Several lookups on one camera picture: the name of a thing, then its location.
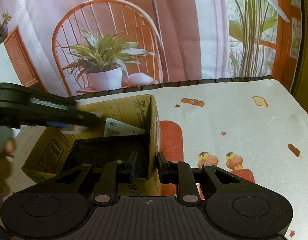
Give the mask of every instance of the red star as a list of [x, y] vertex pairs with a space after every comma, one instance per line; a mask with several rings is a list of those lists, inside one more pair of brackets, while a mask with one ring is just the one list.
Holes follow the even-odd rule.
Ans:
[[293, 237], [293, 236], [295, 236], [295, 231], [291, 230], [290, 237]]

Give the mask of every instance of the black tiled edge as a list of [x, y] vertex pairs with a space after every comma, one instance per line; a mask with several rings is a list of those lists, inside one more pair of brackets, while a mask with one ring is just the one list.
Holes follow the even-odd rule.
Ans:
[[107, 96], [107, 95], [115, 95], [115, 94], [128, 93], [128, 92], [152, 90], [152, 89], [161, 88], [161, 87], [183, 87], [183, 86], [192, 86], [192, 85], [197, 85], [197, 84], [209, 84], [209, 83], [249, 82], [249, 81], [257, 81], [257, 80], [264, 80], [264, 79], [273, 79], [273, 77], [271, 75], [268, 75], [264, 77], [190, 80], [190, 81], [148, 85], [148, 86], [141, 86], [141, 87], [121, 88], [121, 89], [102, 91], [102, 92], [96, 92], [96, 93], [92, 92], [92, 93], [88, 93], [85, 95], [73, 96], [71, 98], [74, 100], [80, 100], [80, 99], [85, 99], [85, 98], [102, 97], [102, 96]]

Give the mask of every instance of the human hand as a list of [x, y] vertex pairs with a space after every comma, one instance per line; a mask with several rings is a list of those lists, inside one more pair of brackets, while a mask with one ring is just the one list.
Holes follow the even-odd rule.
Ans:
[[[14, 140], [8, 140], [5, 145], [6, 154], [12, 155], [16, 150], [16, 144]], [[6, 179], [12, 174], [12, 164], [7, 160], [4, 155], [0, 156], [0, 209], [3, 203], [3, 198], [10, 193], [10, 187], [8, 186]]]

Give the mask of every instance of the dark vase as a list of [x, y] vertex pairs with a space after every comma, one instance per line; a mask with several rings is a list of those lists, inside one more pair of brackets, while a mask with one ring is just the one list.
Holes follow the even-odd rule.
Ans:
[[0, 28], [0, 33], [2, 36], [3, 41], [7, 38], [8, 36], [8, 28], [7, 28], [7, 23], [3, 22], [1, 28]]

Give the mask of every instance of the triangular cutout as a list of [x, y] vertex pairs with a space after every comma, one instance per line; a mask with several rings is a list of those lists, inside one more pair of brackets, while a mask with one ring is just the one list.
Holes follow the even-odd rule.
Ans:
[[240, 180], [235, 179], [232, 176], [230, 176], [226, 173], [223, 173], [222, 171], [213, 170], [213, 172], [222, 184], [231, 184], [231, 183], [239, 183], [240, 182]]
[[80, 175], [81, 170], [74, 171], [70, 174], [65, 175], [64, 177], [61, 177], [57, 179], [55, 182], [56, 183], [64, 183], [64, 184], [72, 184], [75, 179]]

